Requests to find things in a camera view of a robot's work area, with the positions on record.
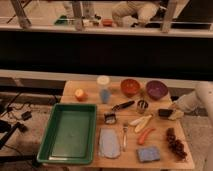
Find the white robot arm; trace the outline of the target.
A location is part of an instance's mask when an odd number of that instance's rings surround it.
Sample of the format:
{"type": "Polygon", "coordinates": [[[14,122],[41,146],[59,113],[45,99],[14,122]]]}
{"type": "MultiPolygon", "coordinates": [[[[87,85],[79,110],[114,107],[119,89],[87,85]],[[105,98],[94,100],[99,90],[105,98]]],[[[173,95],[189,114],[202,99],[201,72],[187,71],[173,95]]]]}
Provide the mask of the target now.
{"type": "MultiPolygon", "coordinates": [[[[192,112],[198,107],[204,107],[213,126],[213,82],[201,81],[195,89],[175,100],[169,108],[182,112],[192,112]]],[[[213,143],[204,162],[203,171],[213,171],[213,143]]]]}

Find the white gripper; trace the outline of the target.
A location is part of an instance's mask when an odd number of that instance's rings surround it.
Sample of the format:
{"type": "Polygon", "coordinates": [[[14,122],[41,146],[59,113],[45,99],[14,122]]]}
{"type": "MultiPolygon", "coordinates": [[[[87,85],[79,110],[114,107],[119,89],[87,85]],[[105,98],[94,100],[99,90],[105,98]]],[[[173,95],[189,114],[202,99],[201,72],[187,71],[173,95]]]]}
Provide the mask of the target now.
{"type": "Polygon", "coordinates": [[[179,110],[173,111],[172,114],[168,117],[169,120],[175,121],[184,116],[183,112],[188,113],[194,111],[197,108],[196,94],[191,92],[189,94],[182,95],[175,101],[175,103],[172,103],[168,109],[174,110],[176,109],[176,106],[179,110]]]}

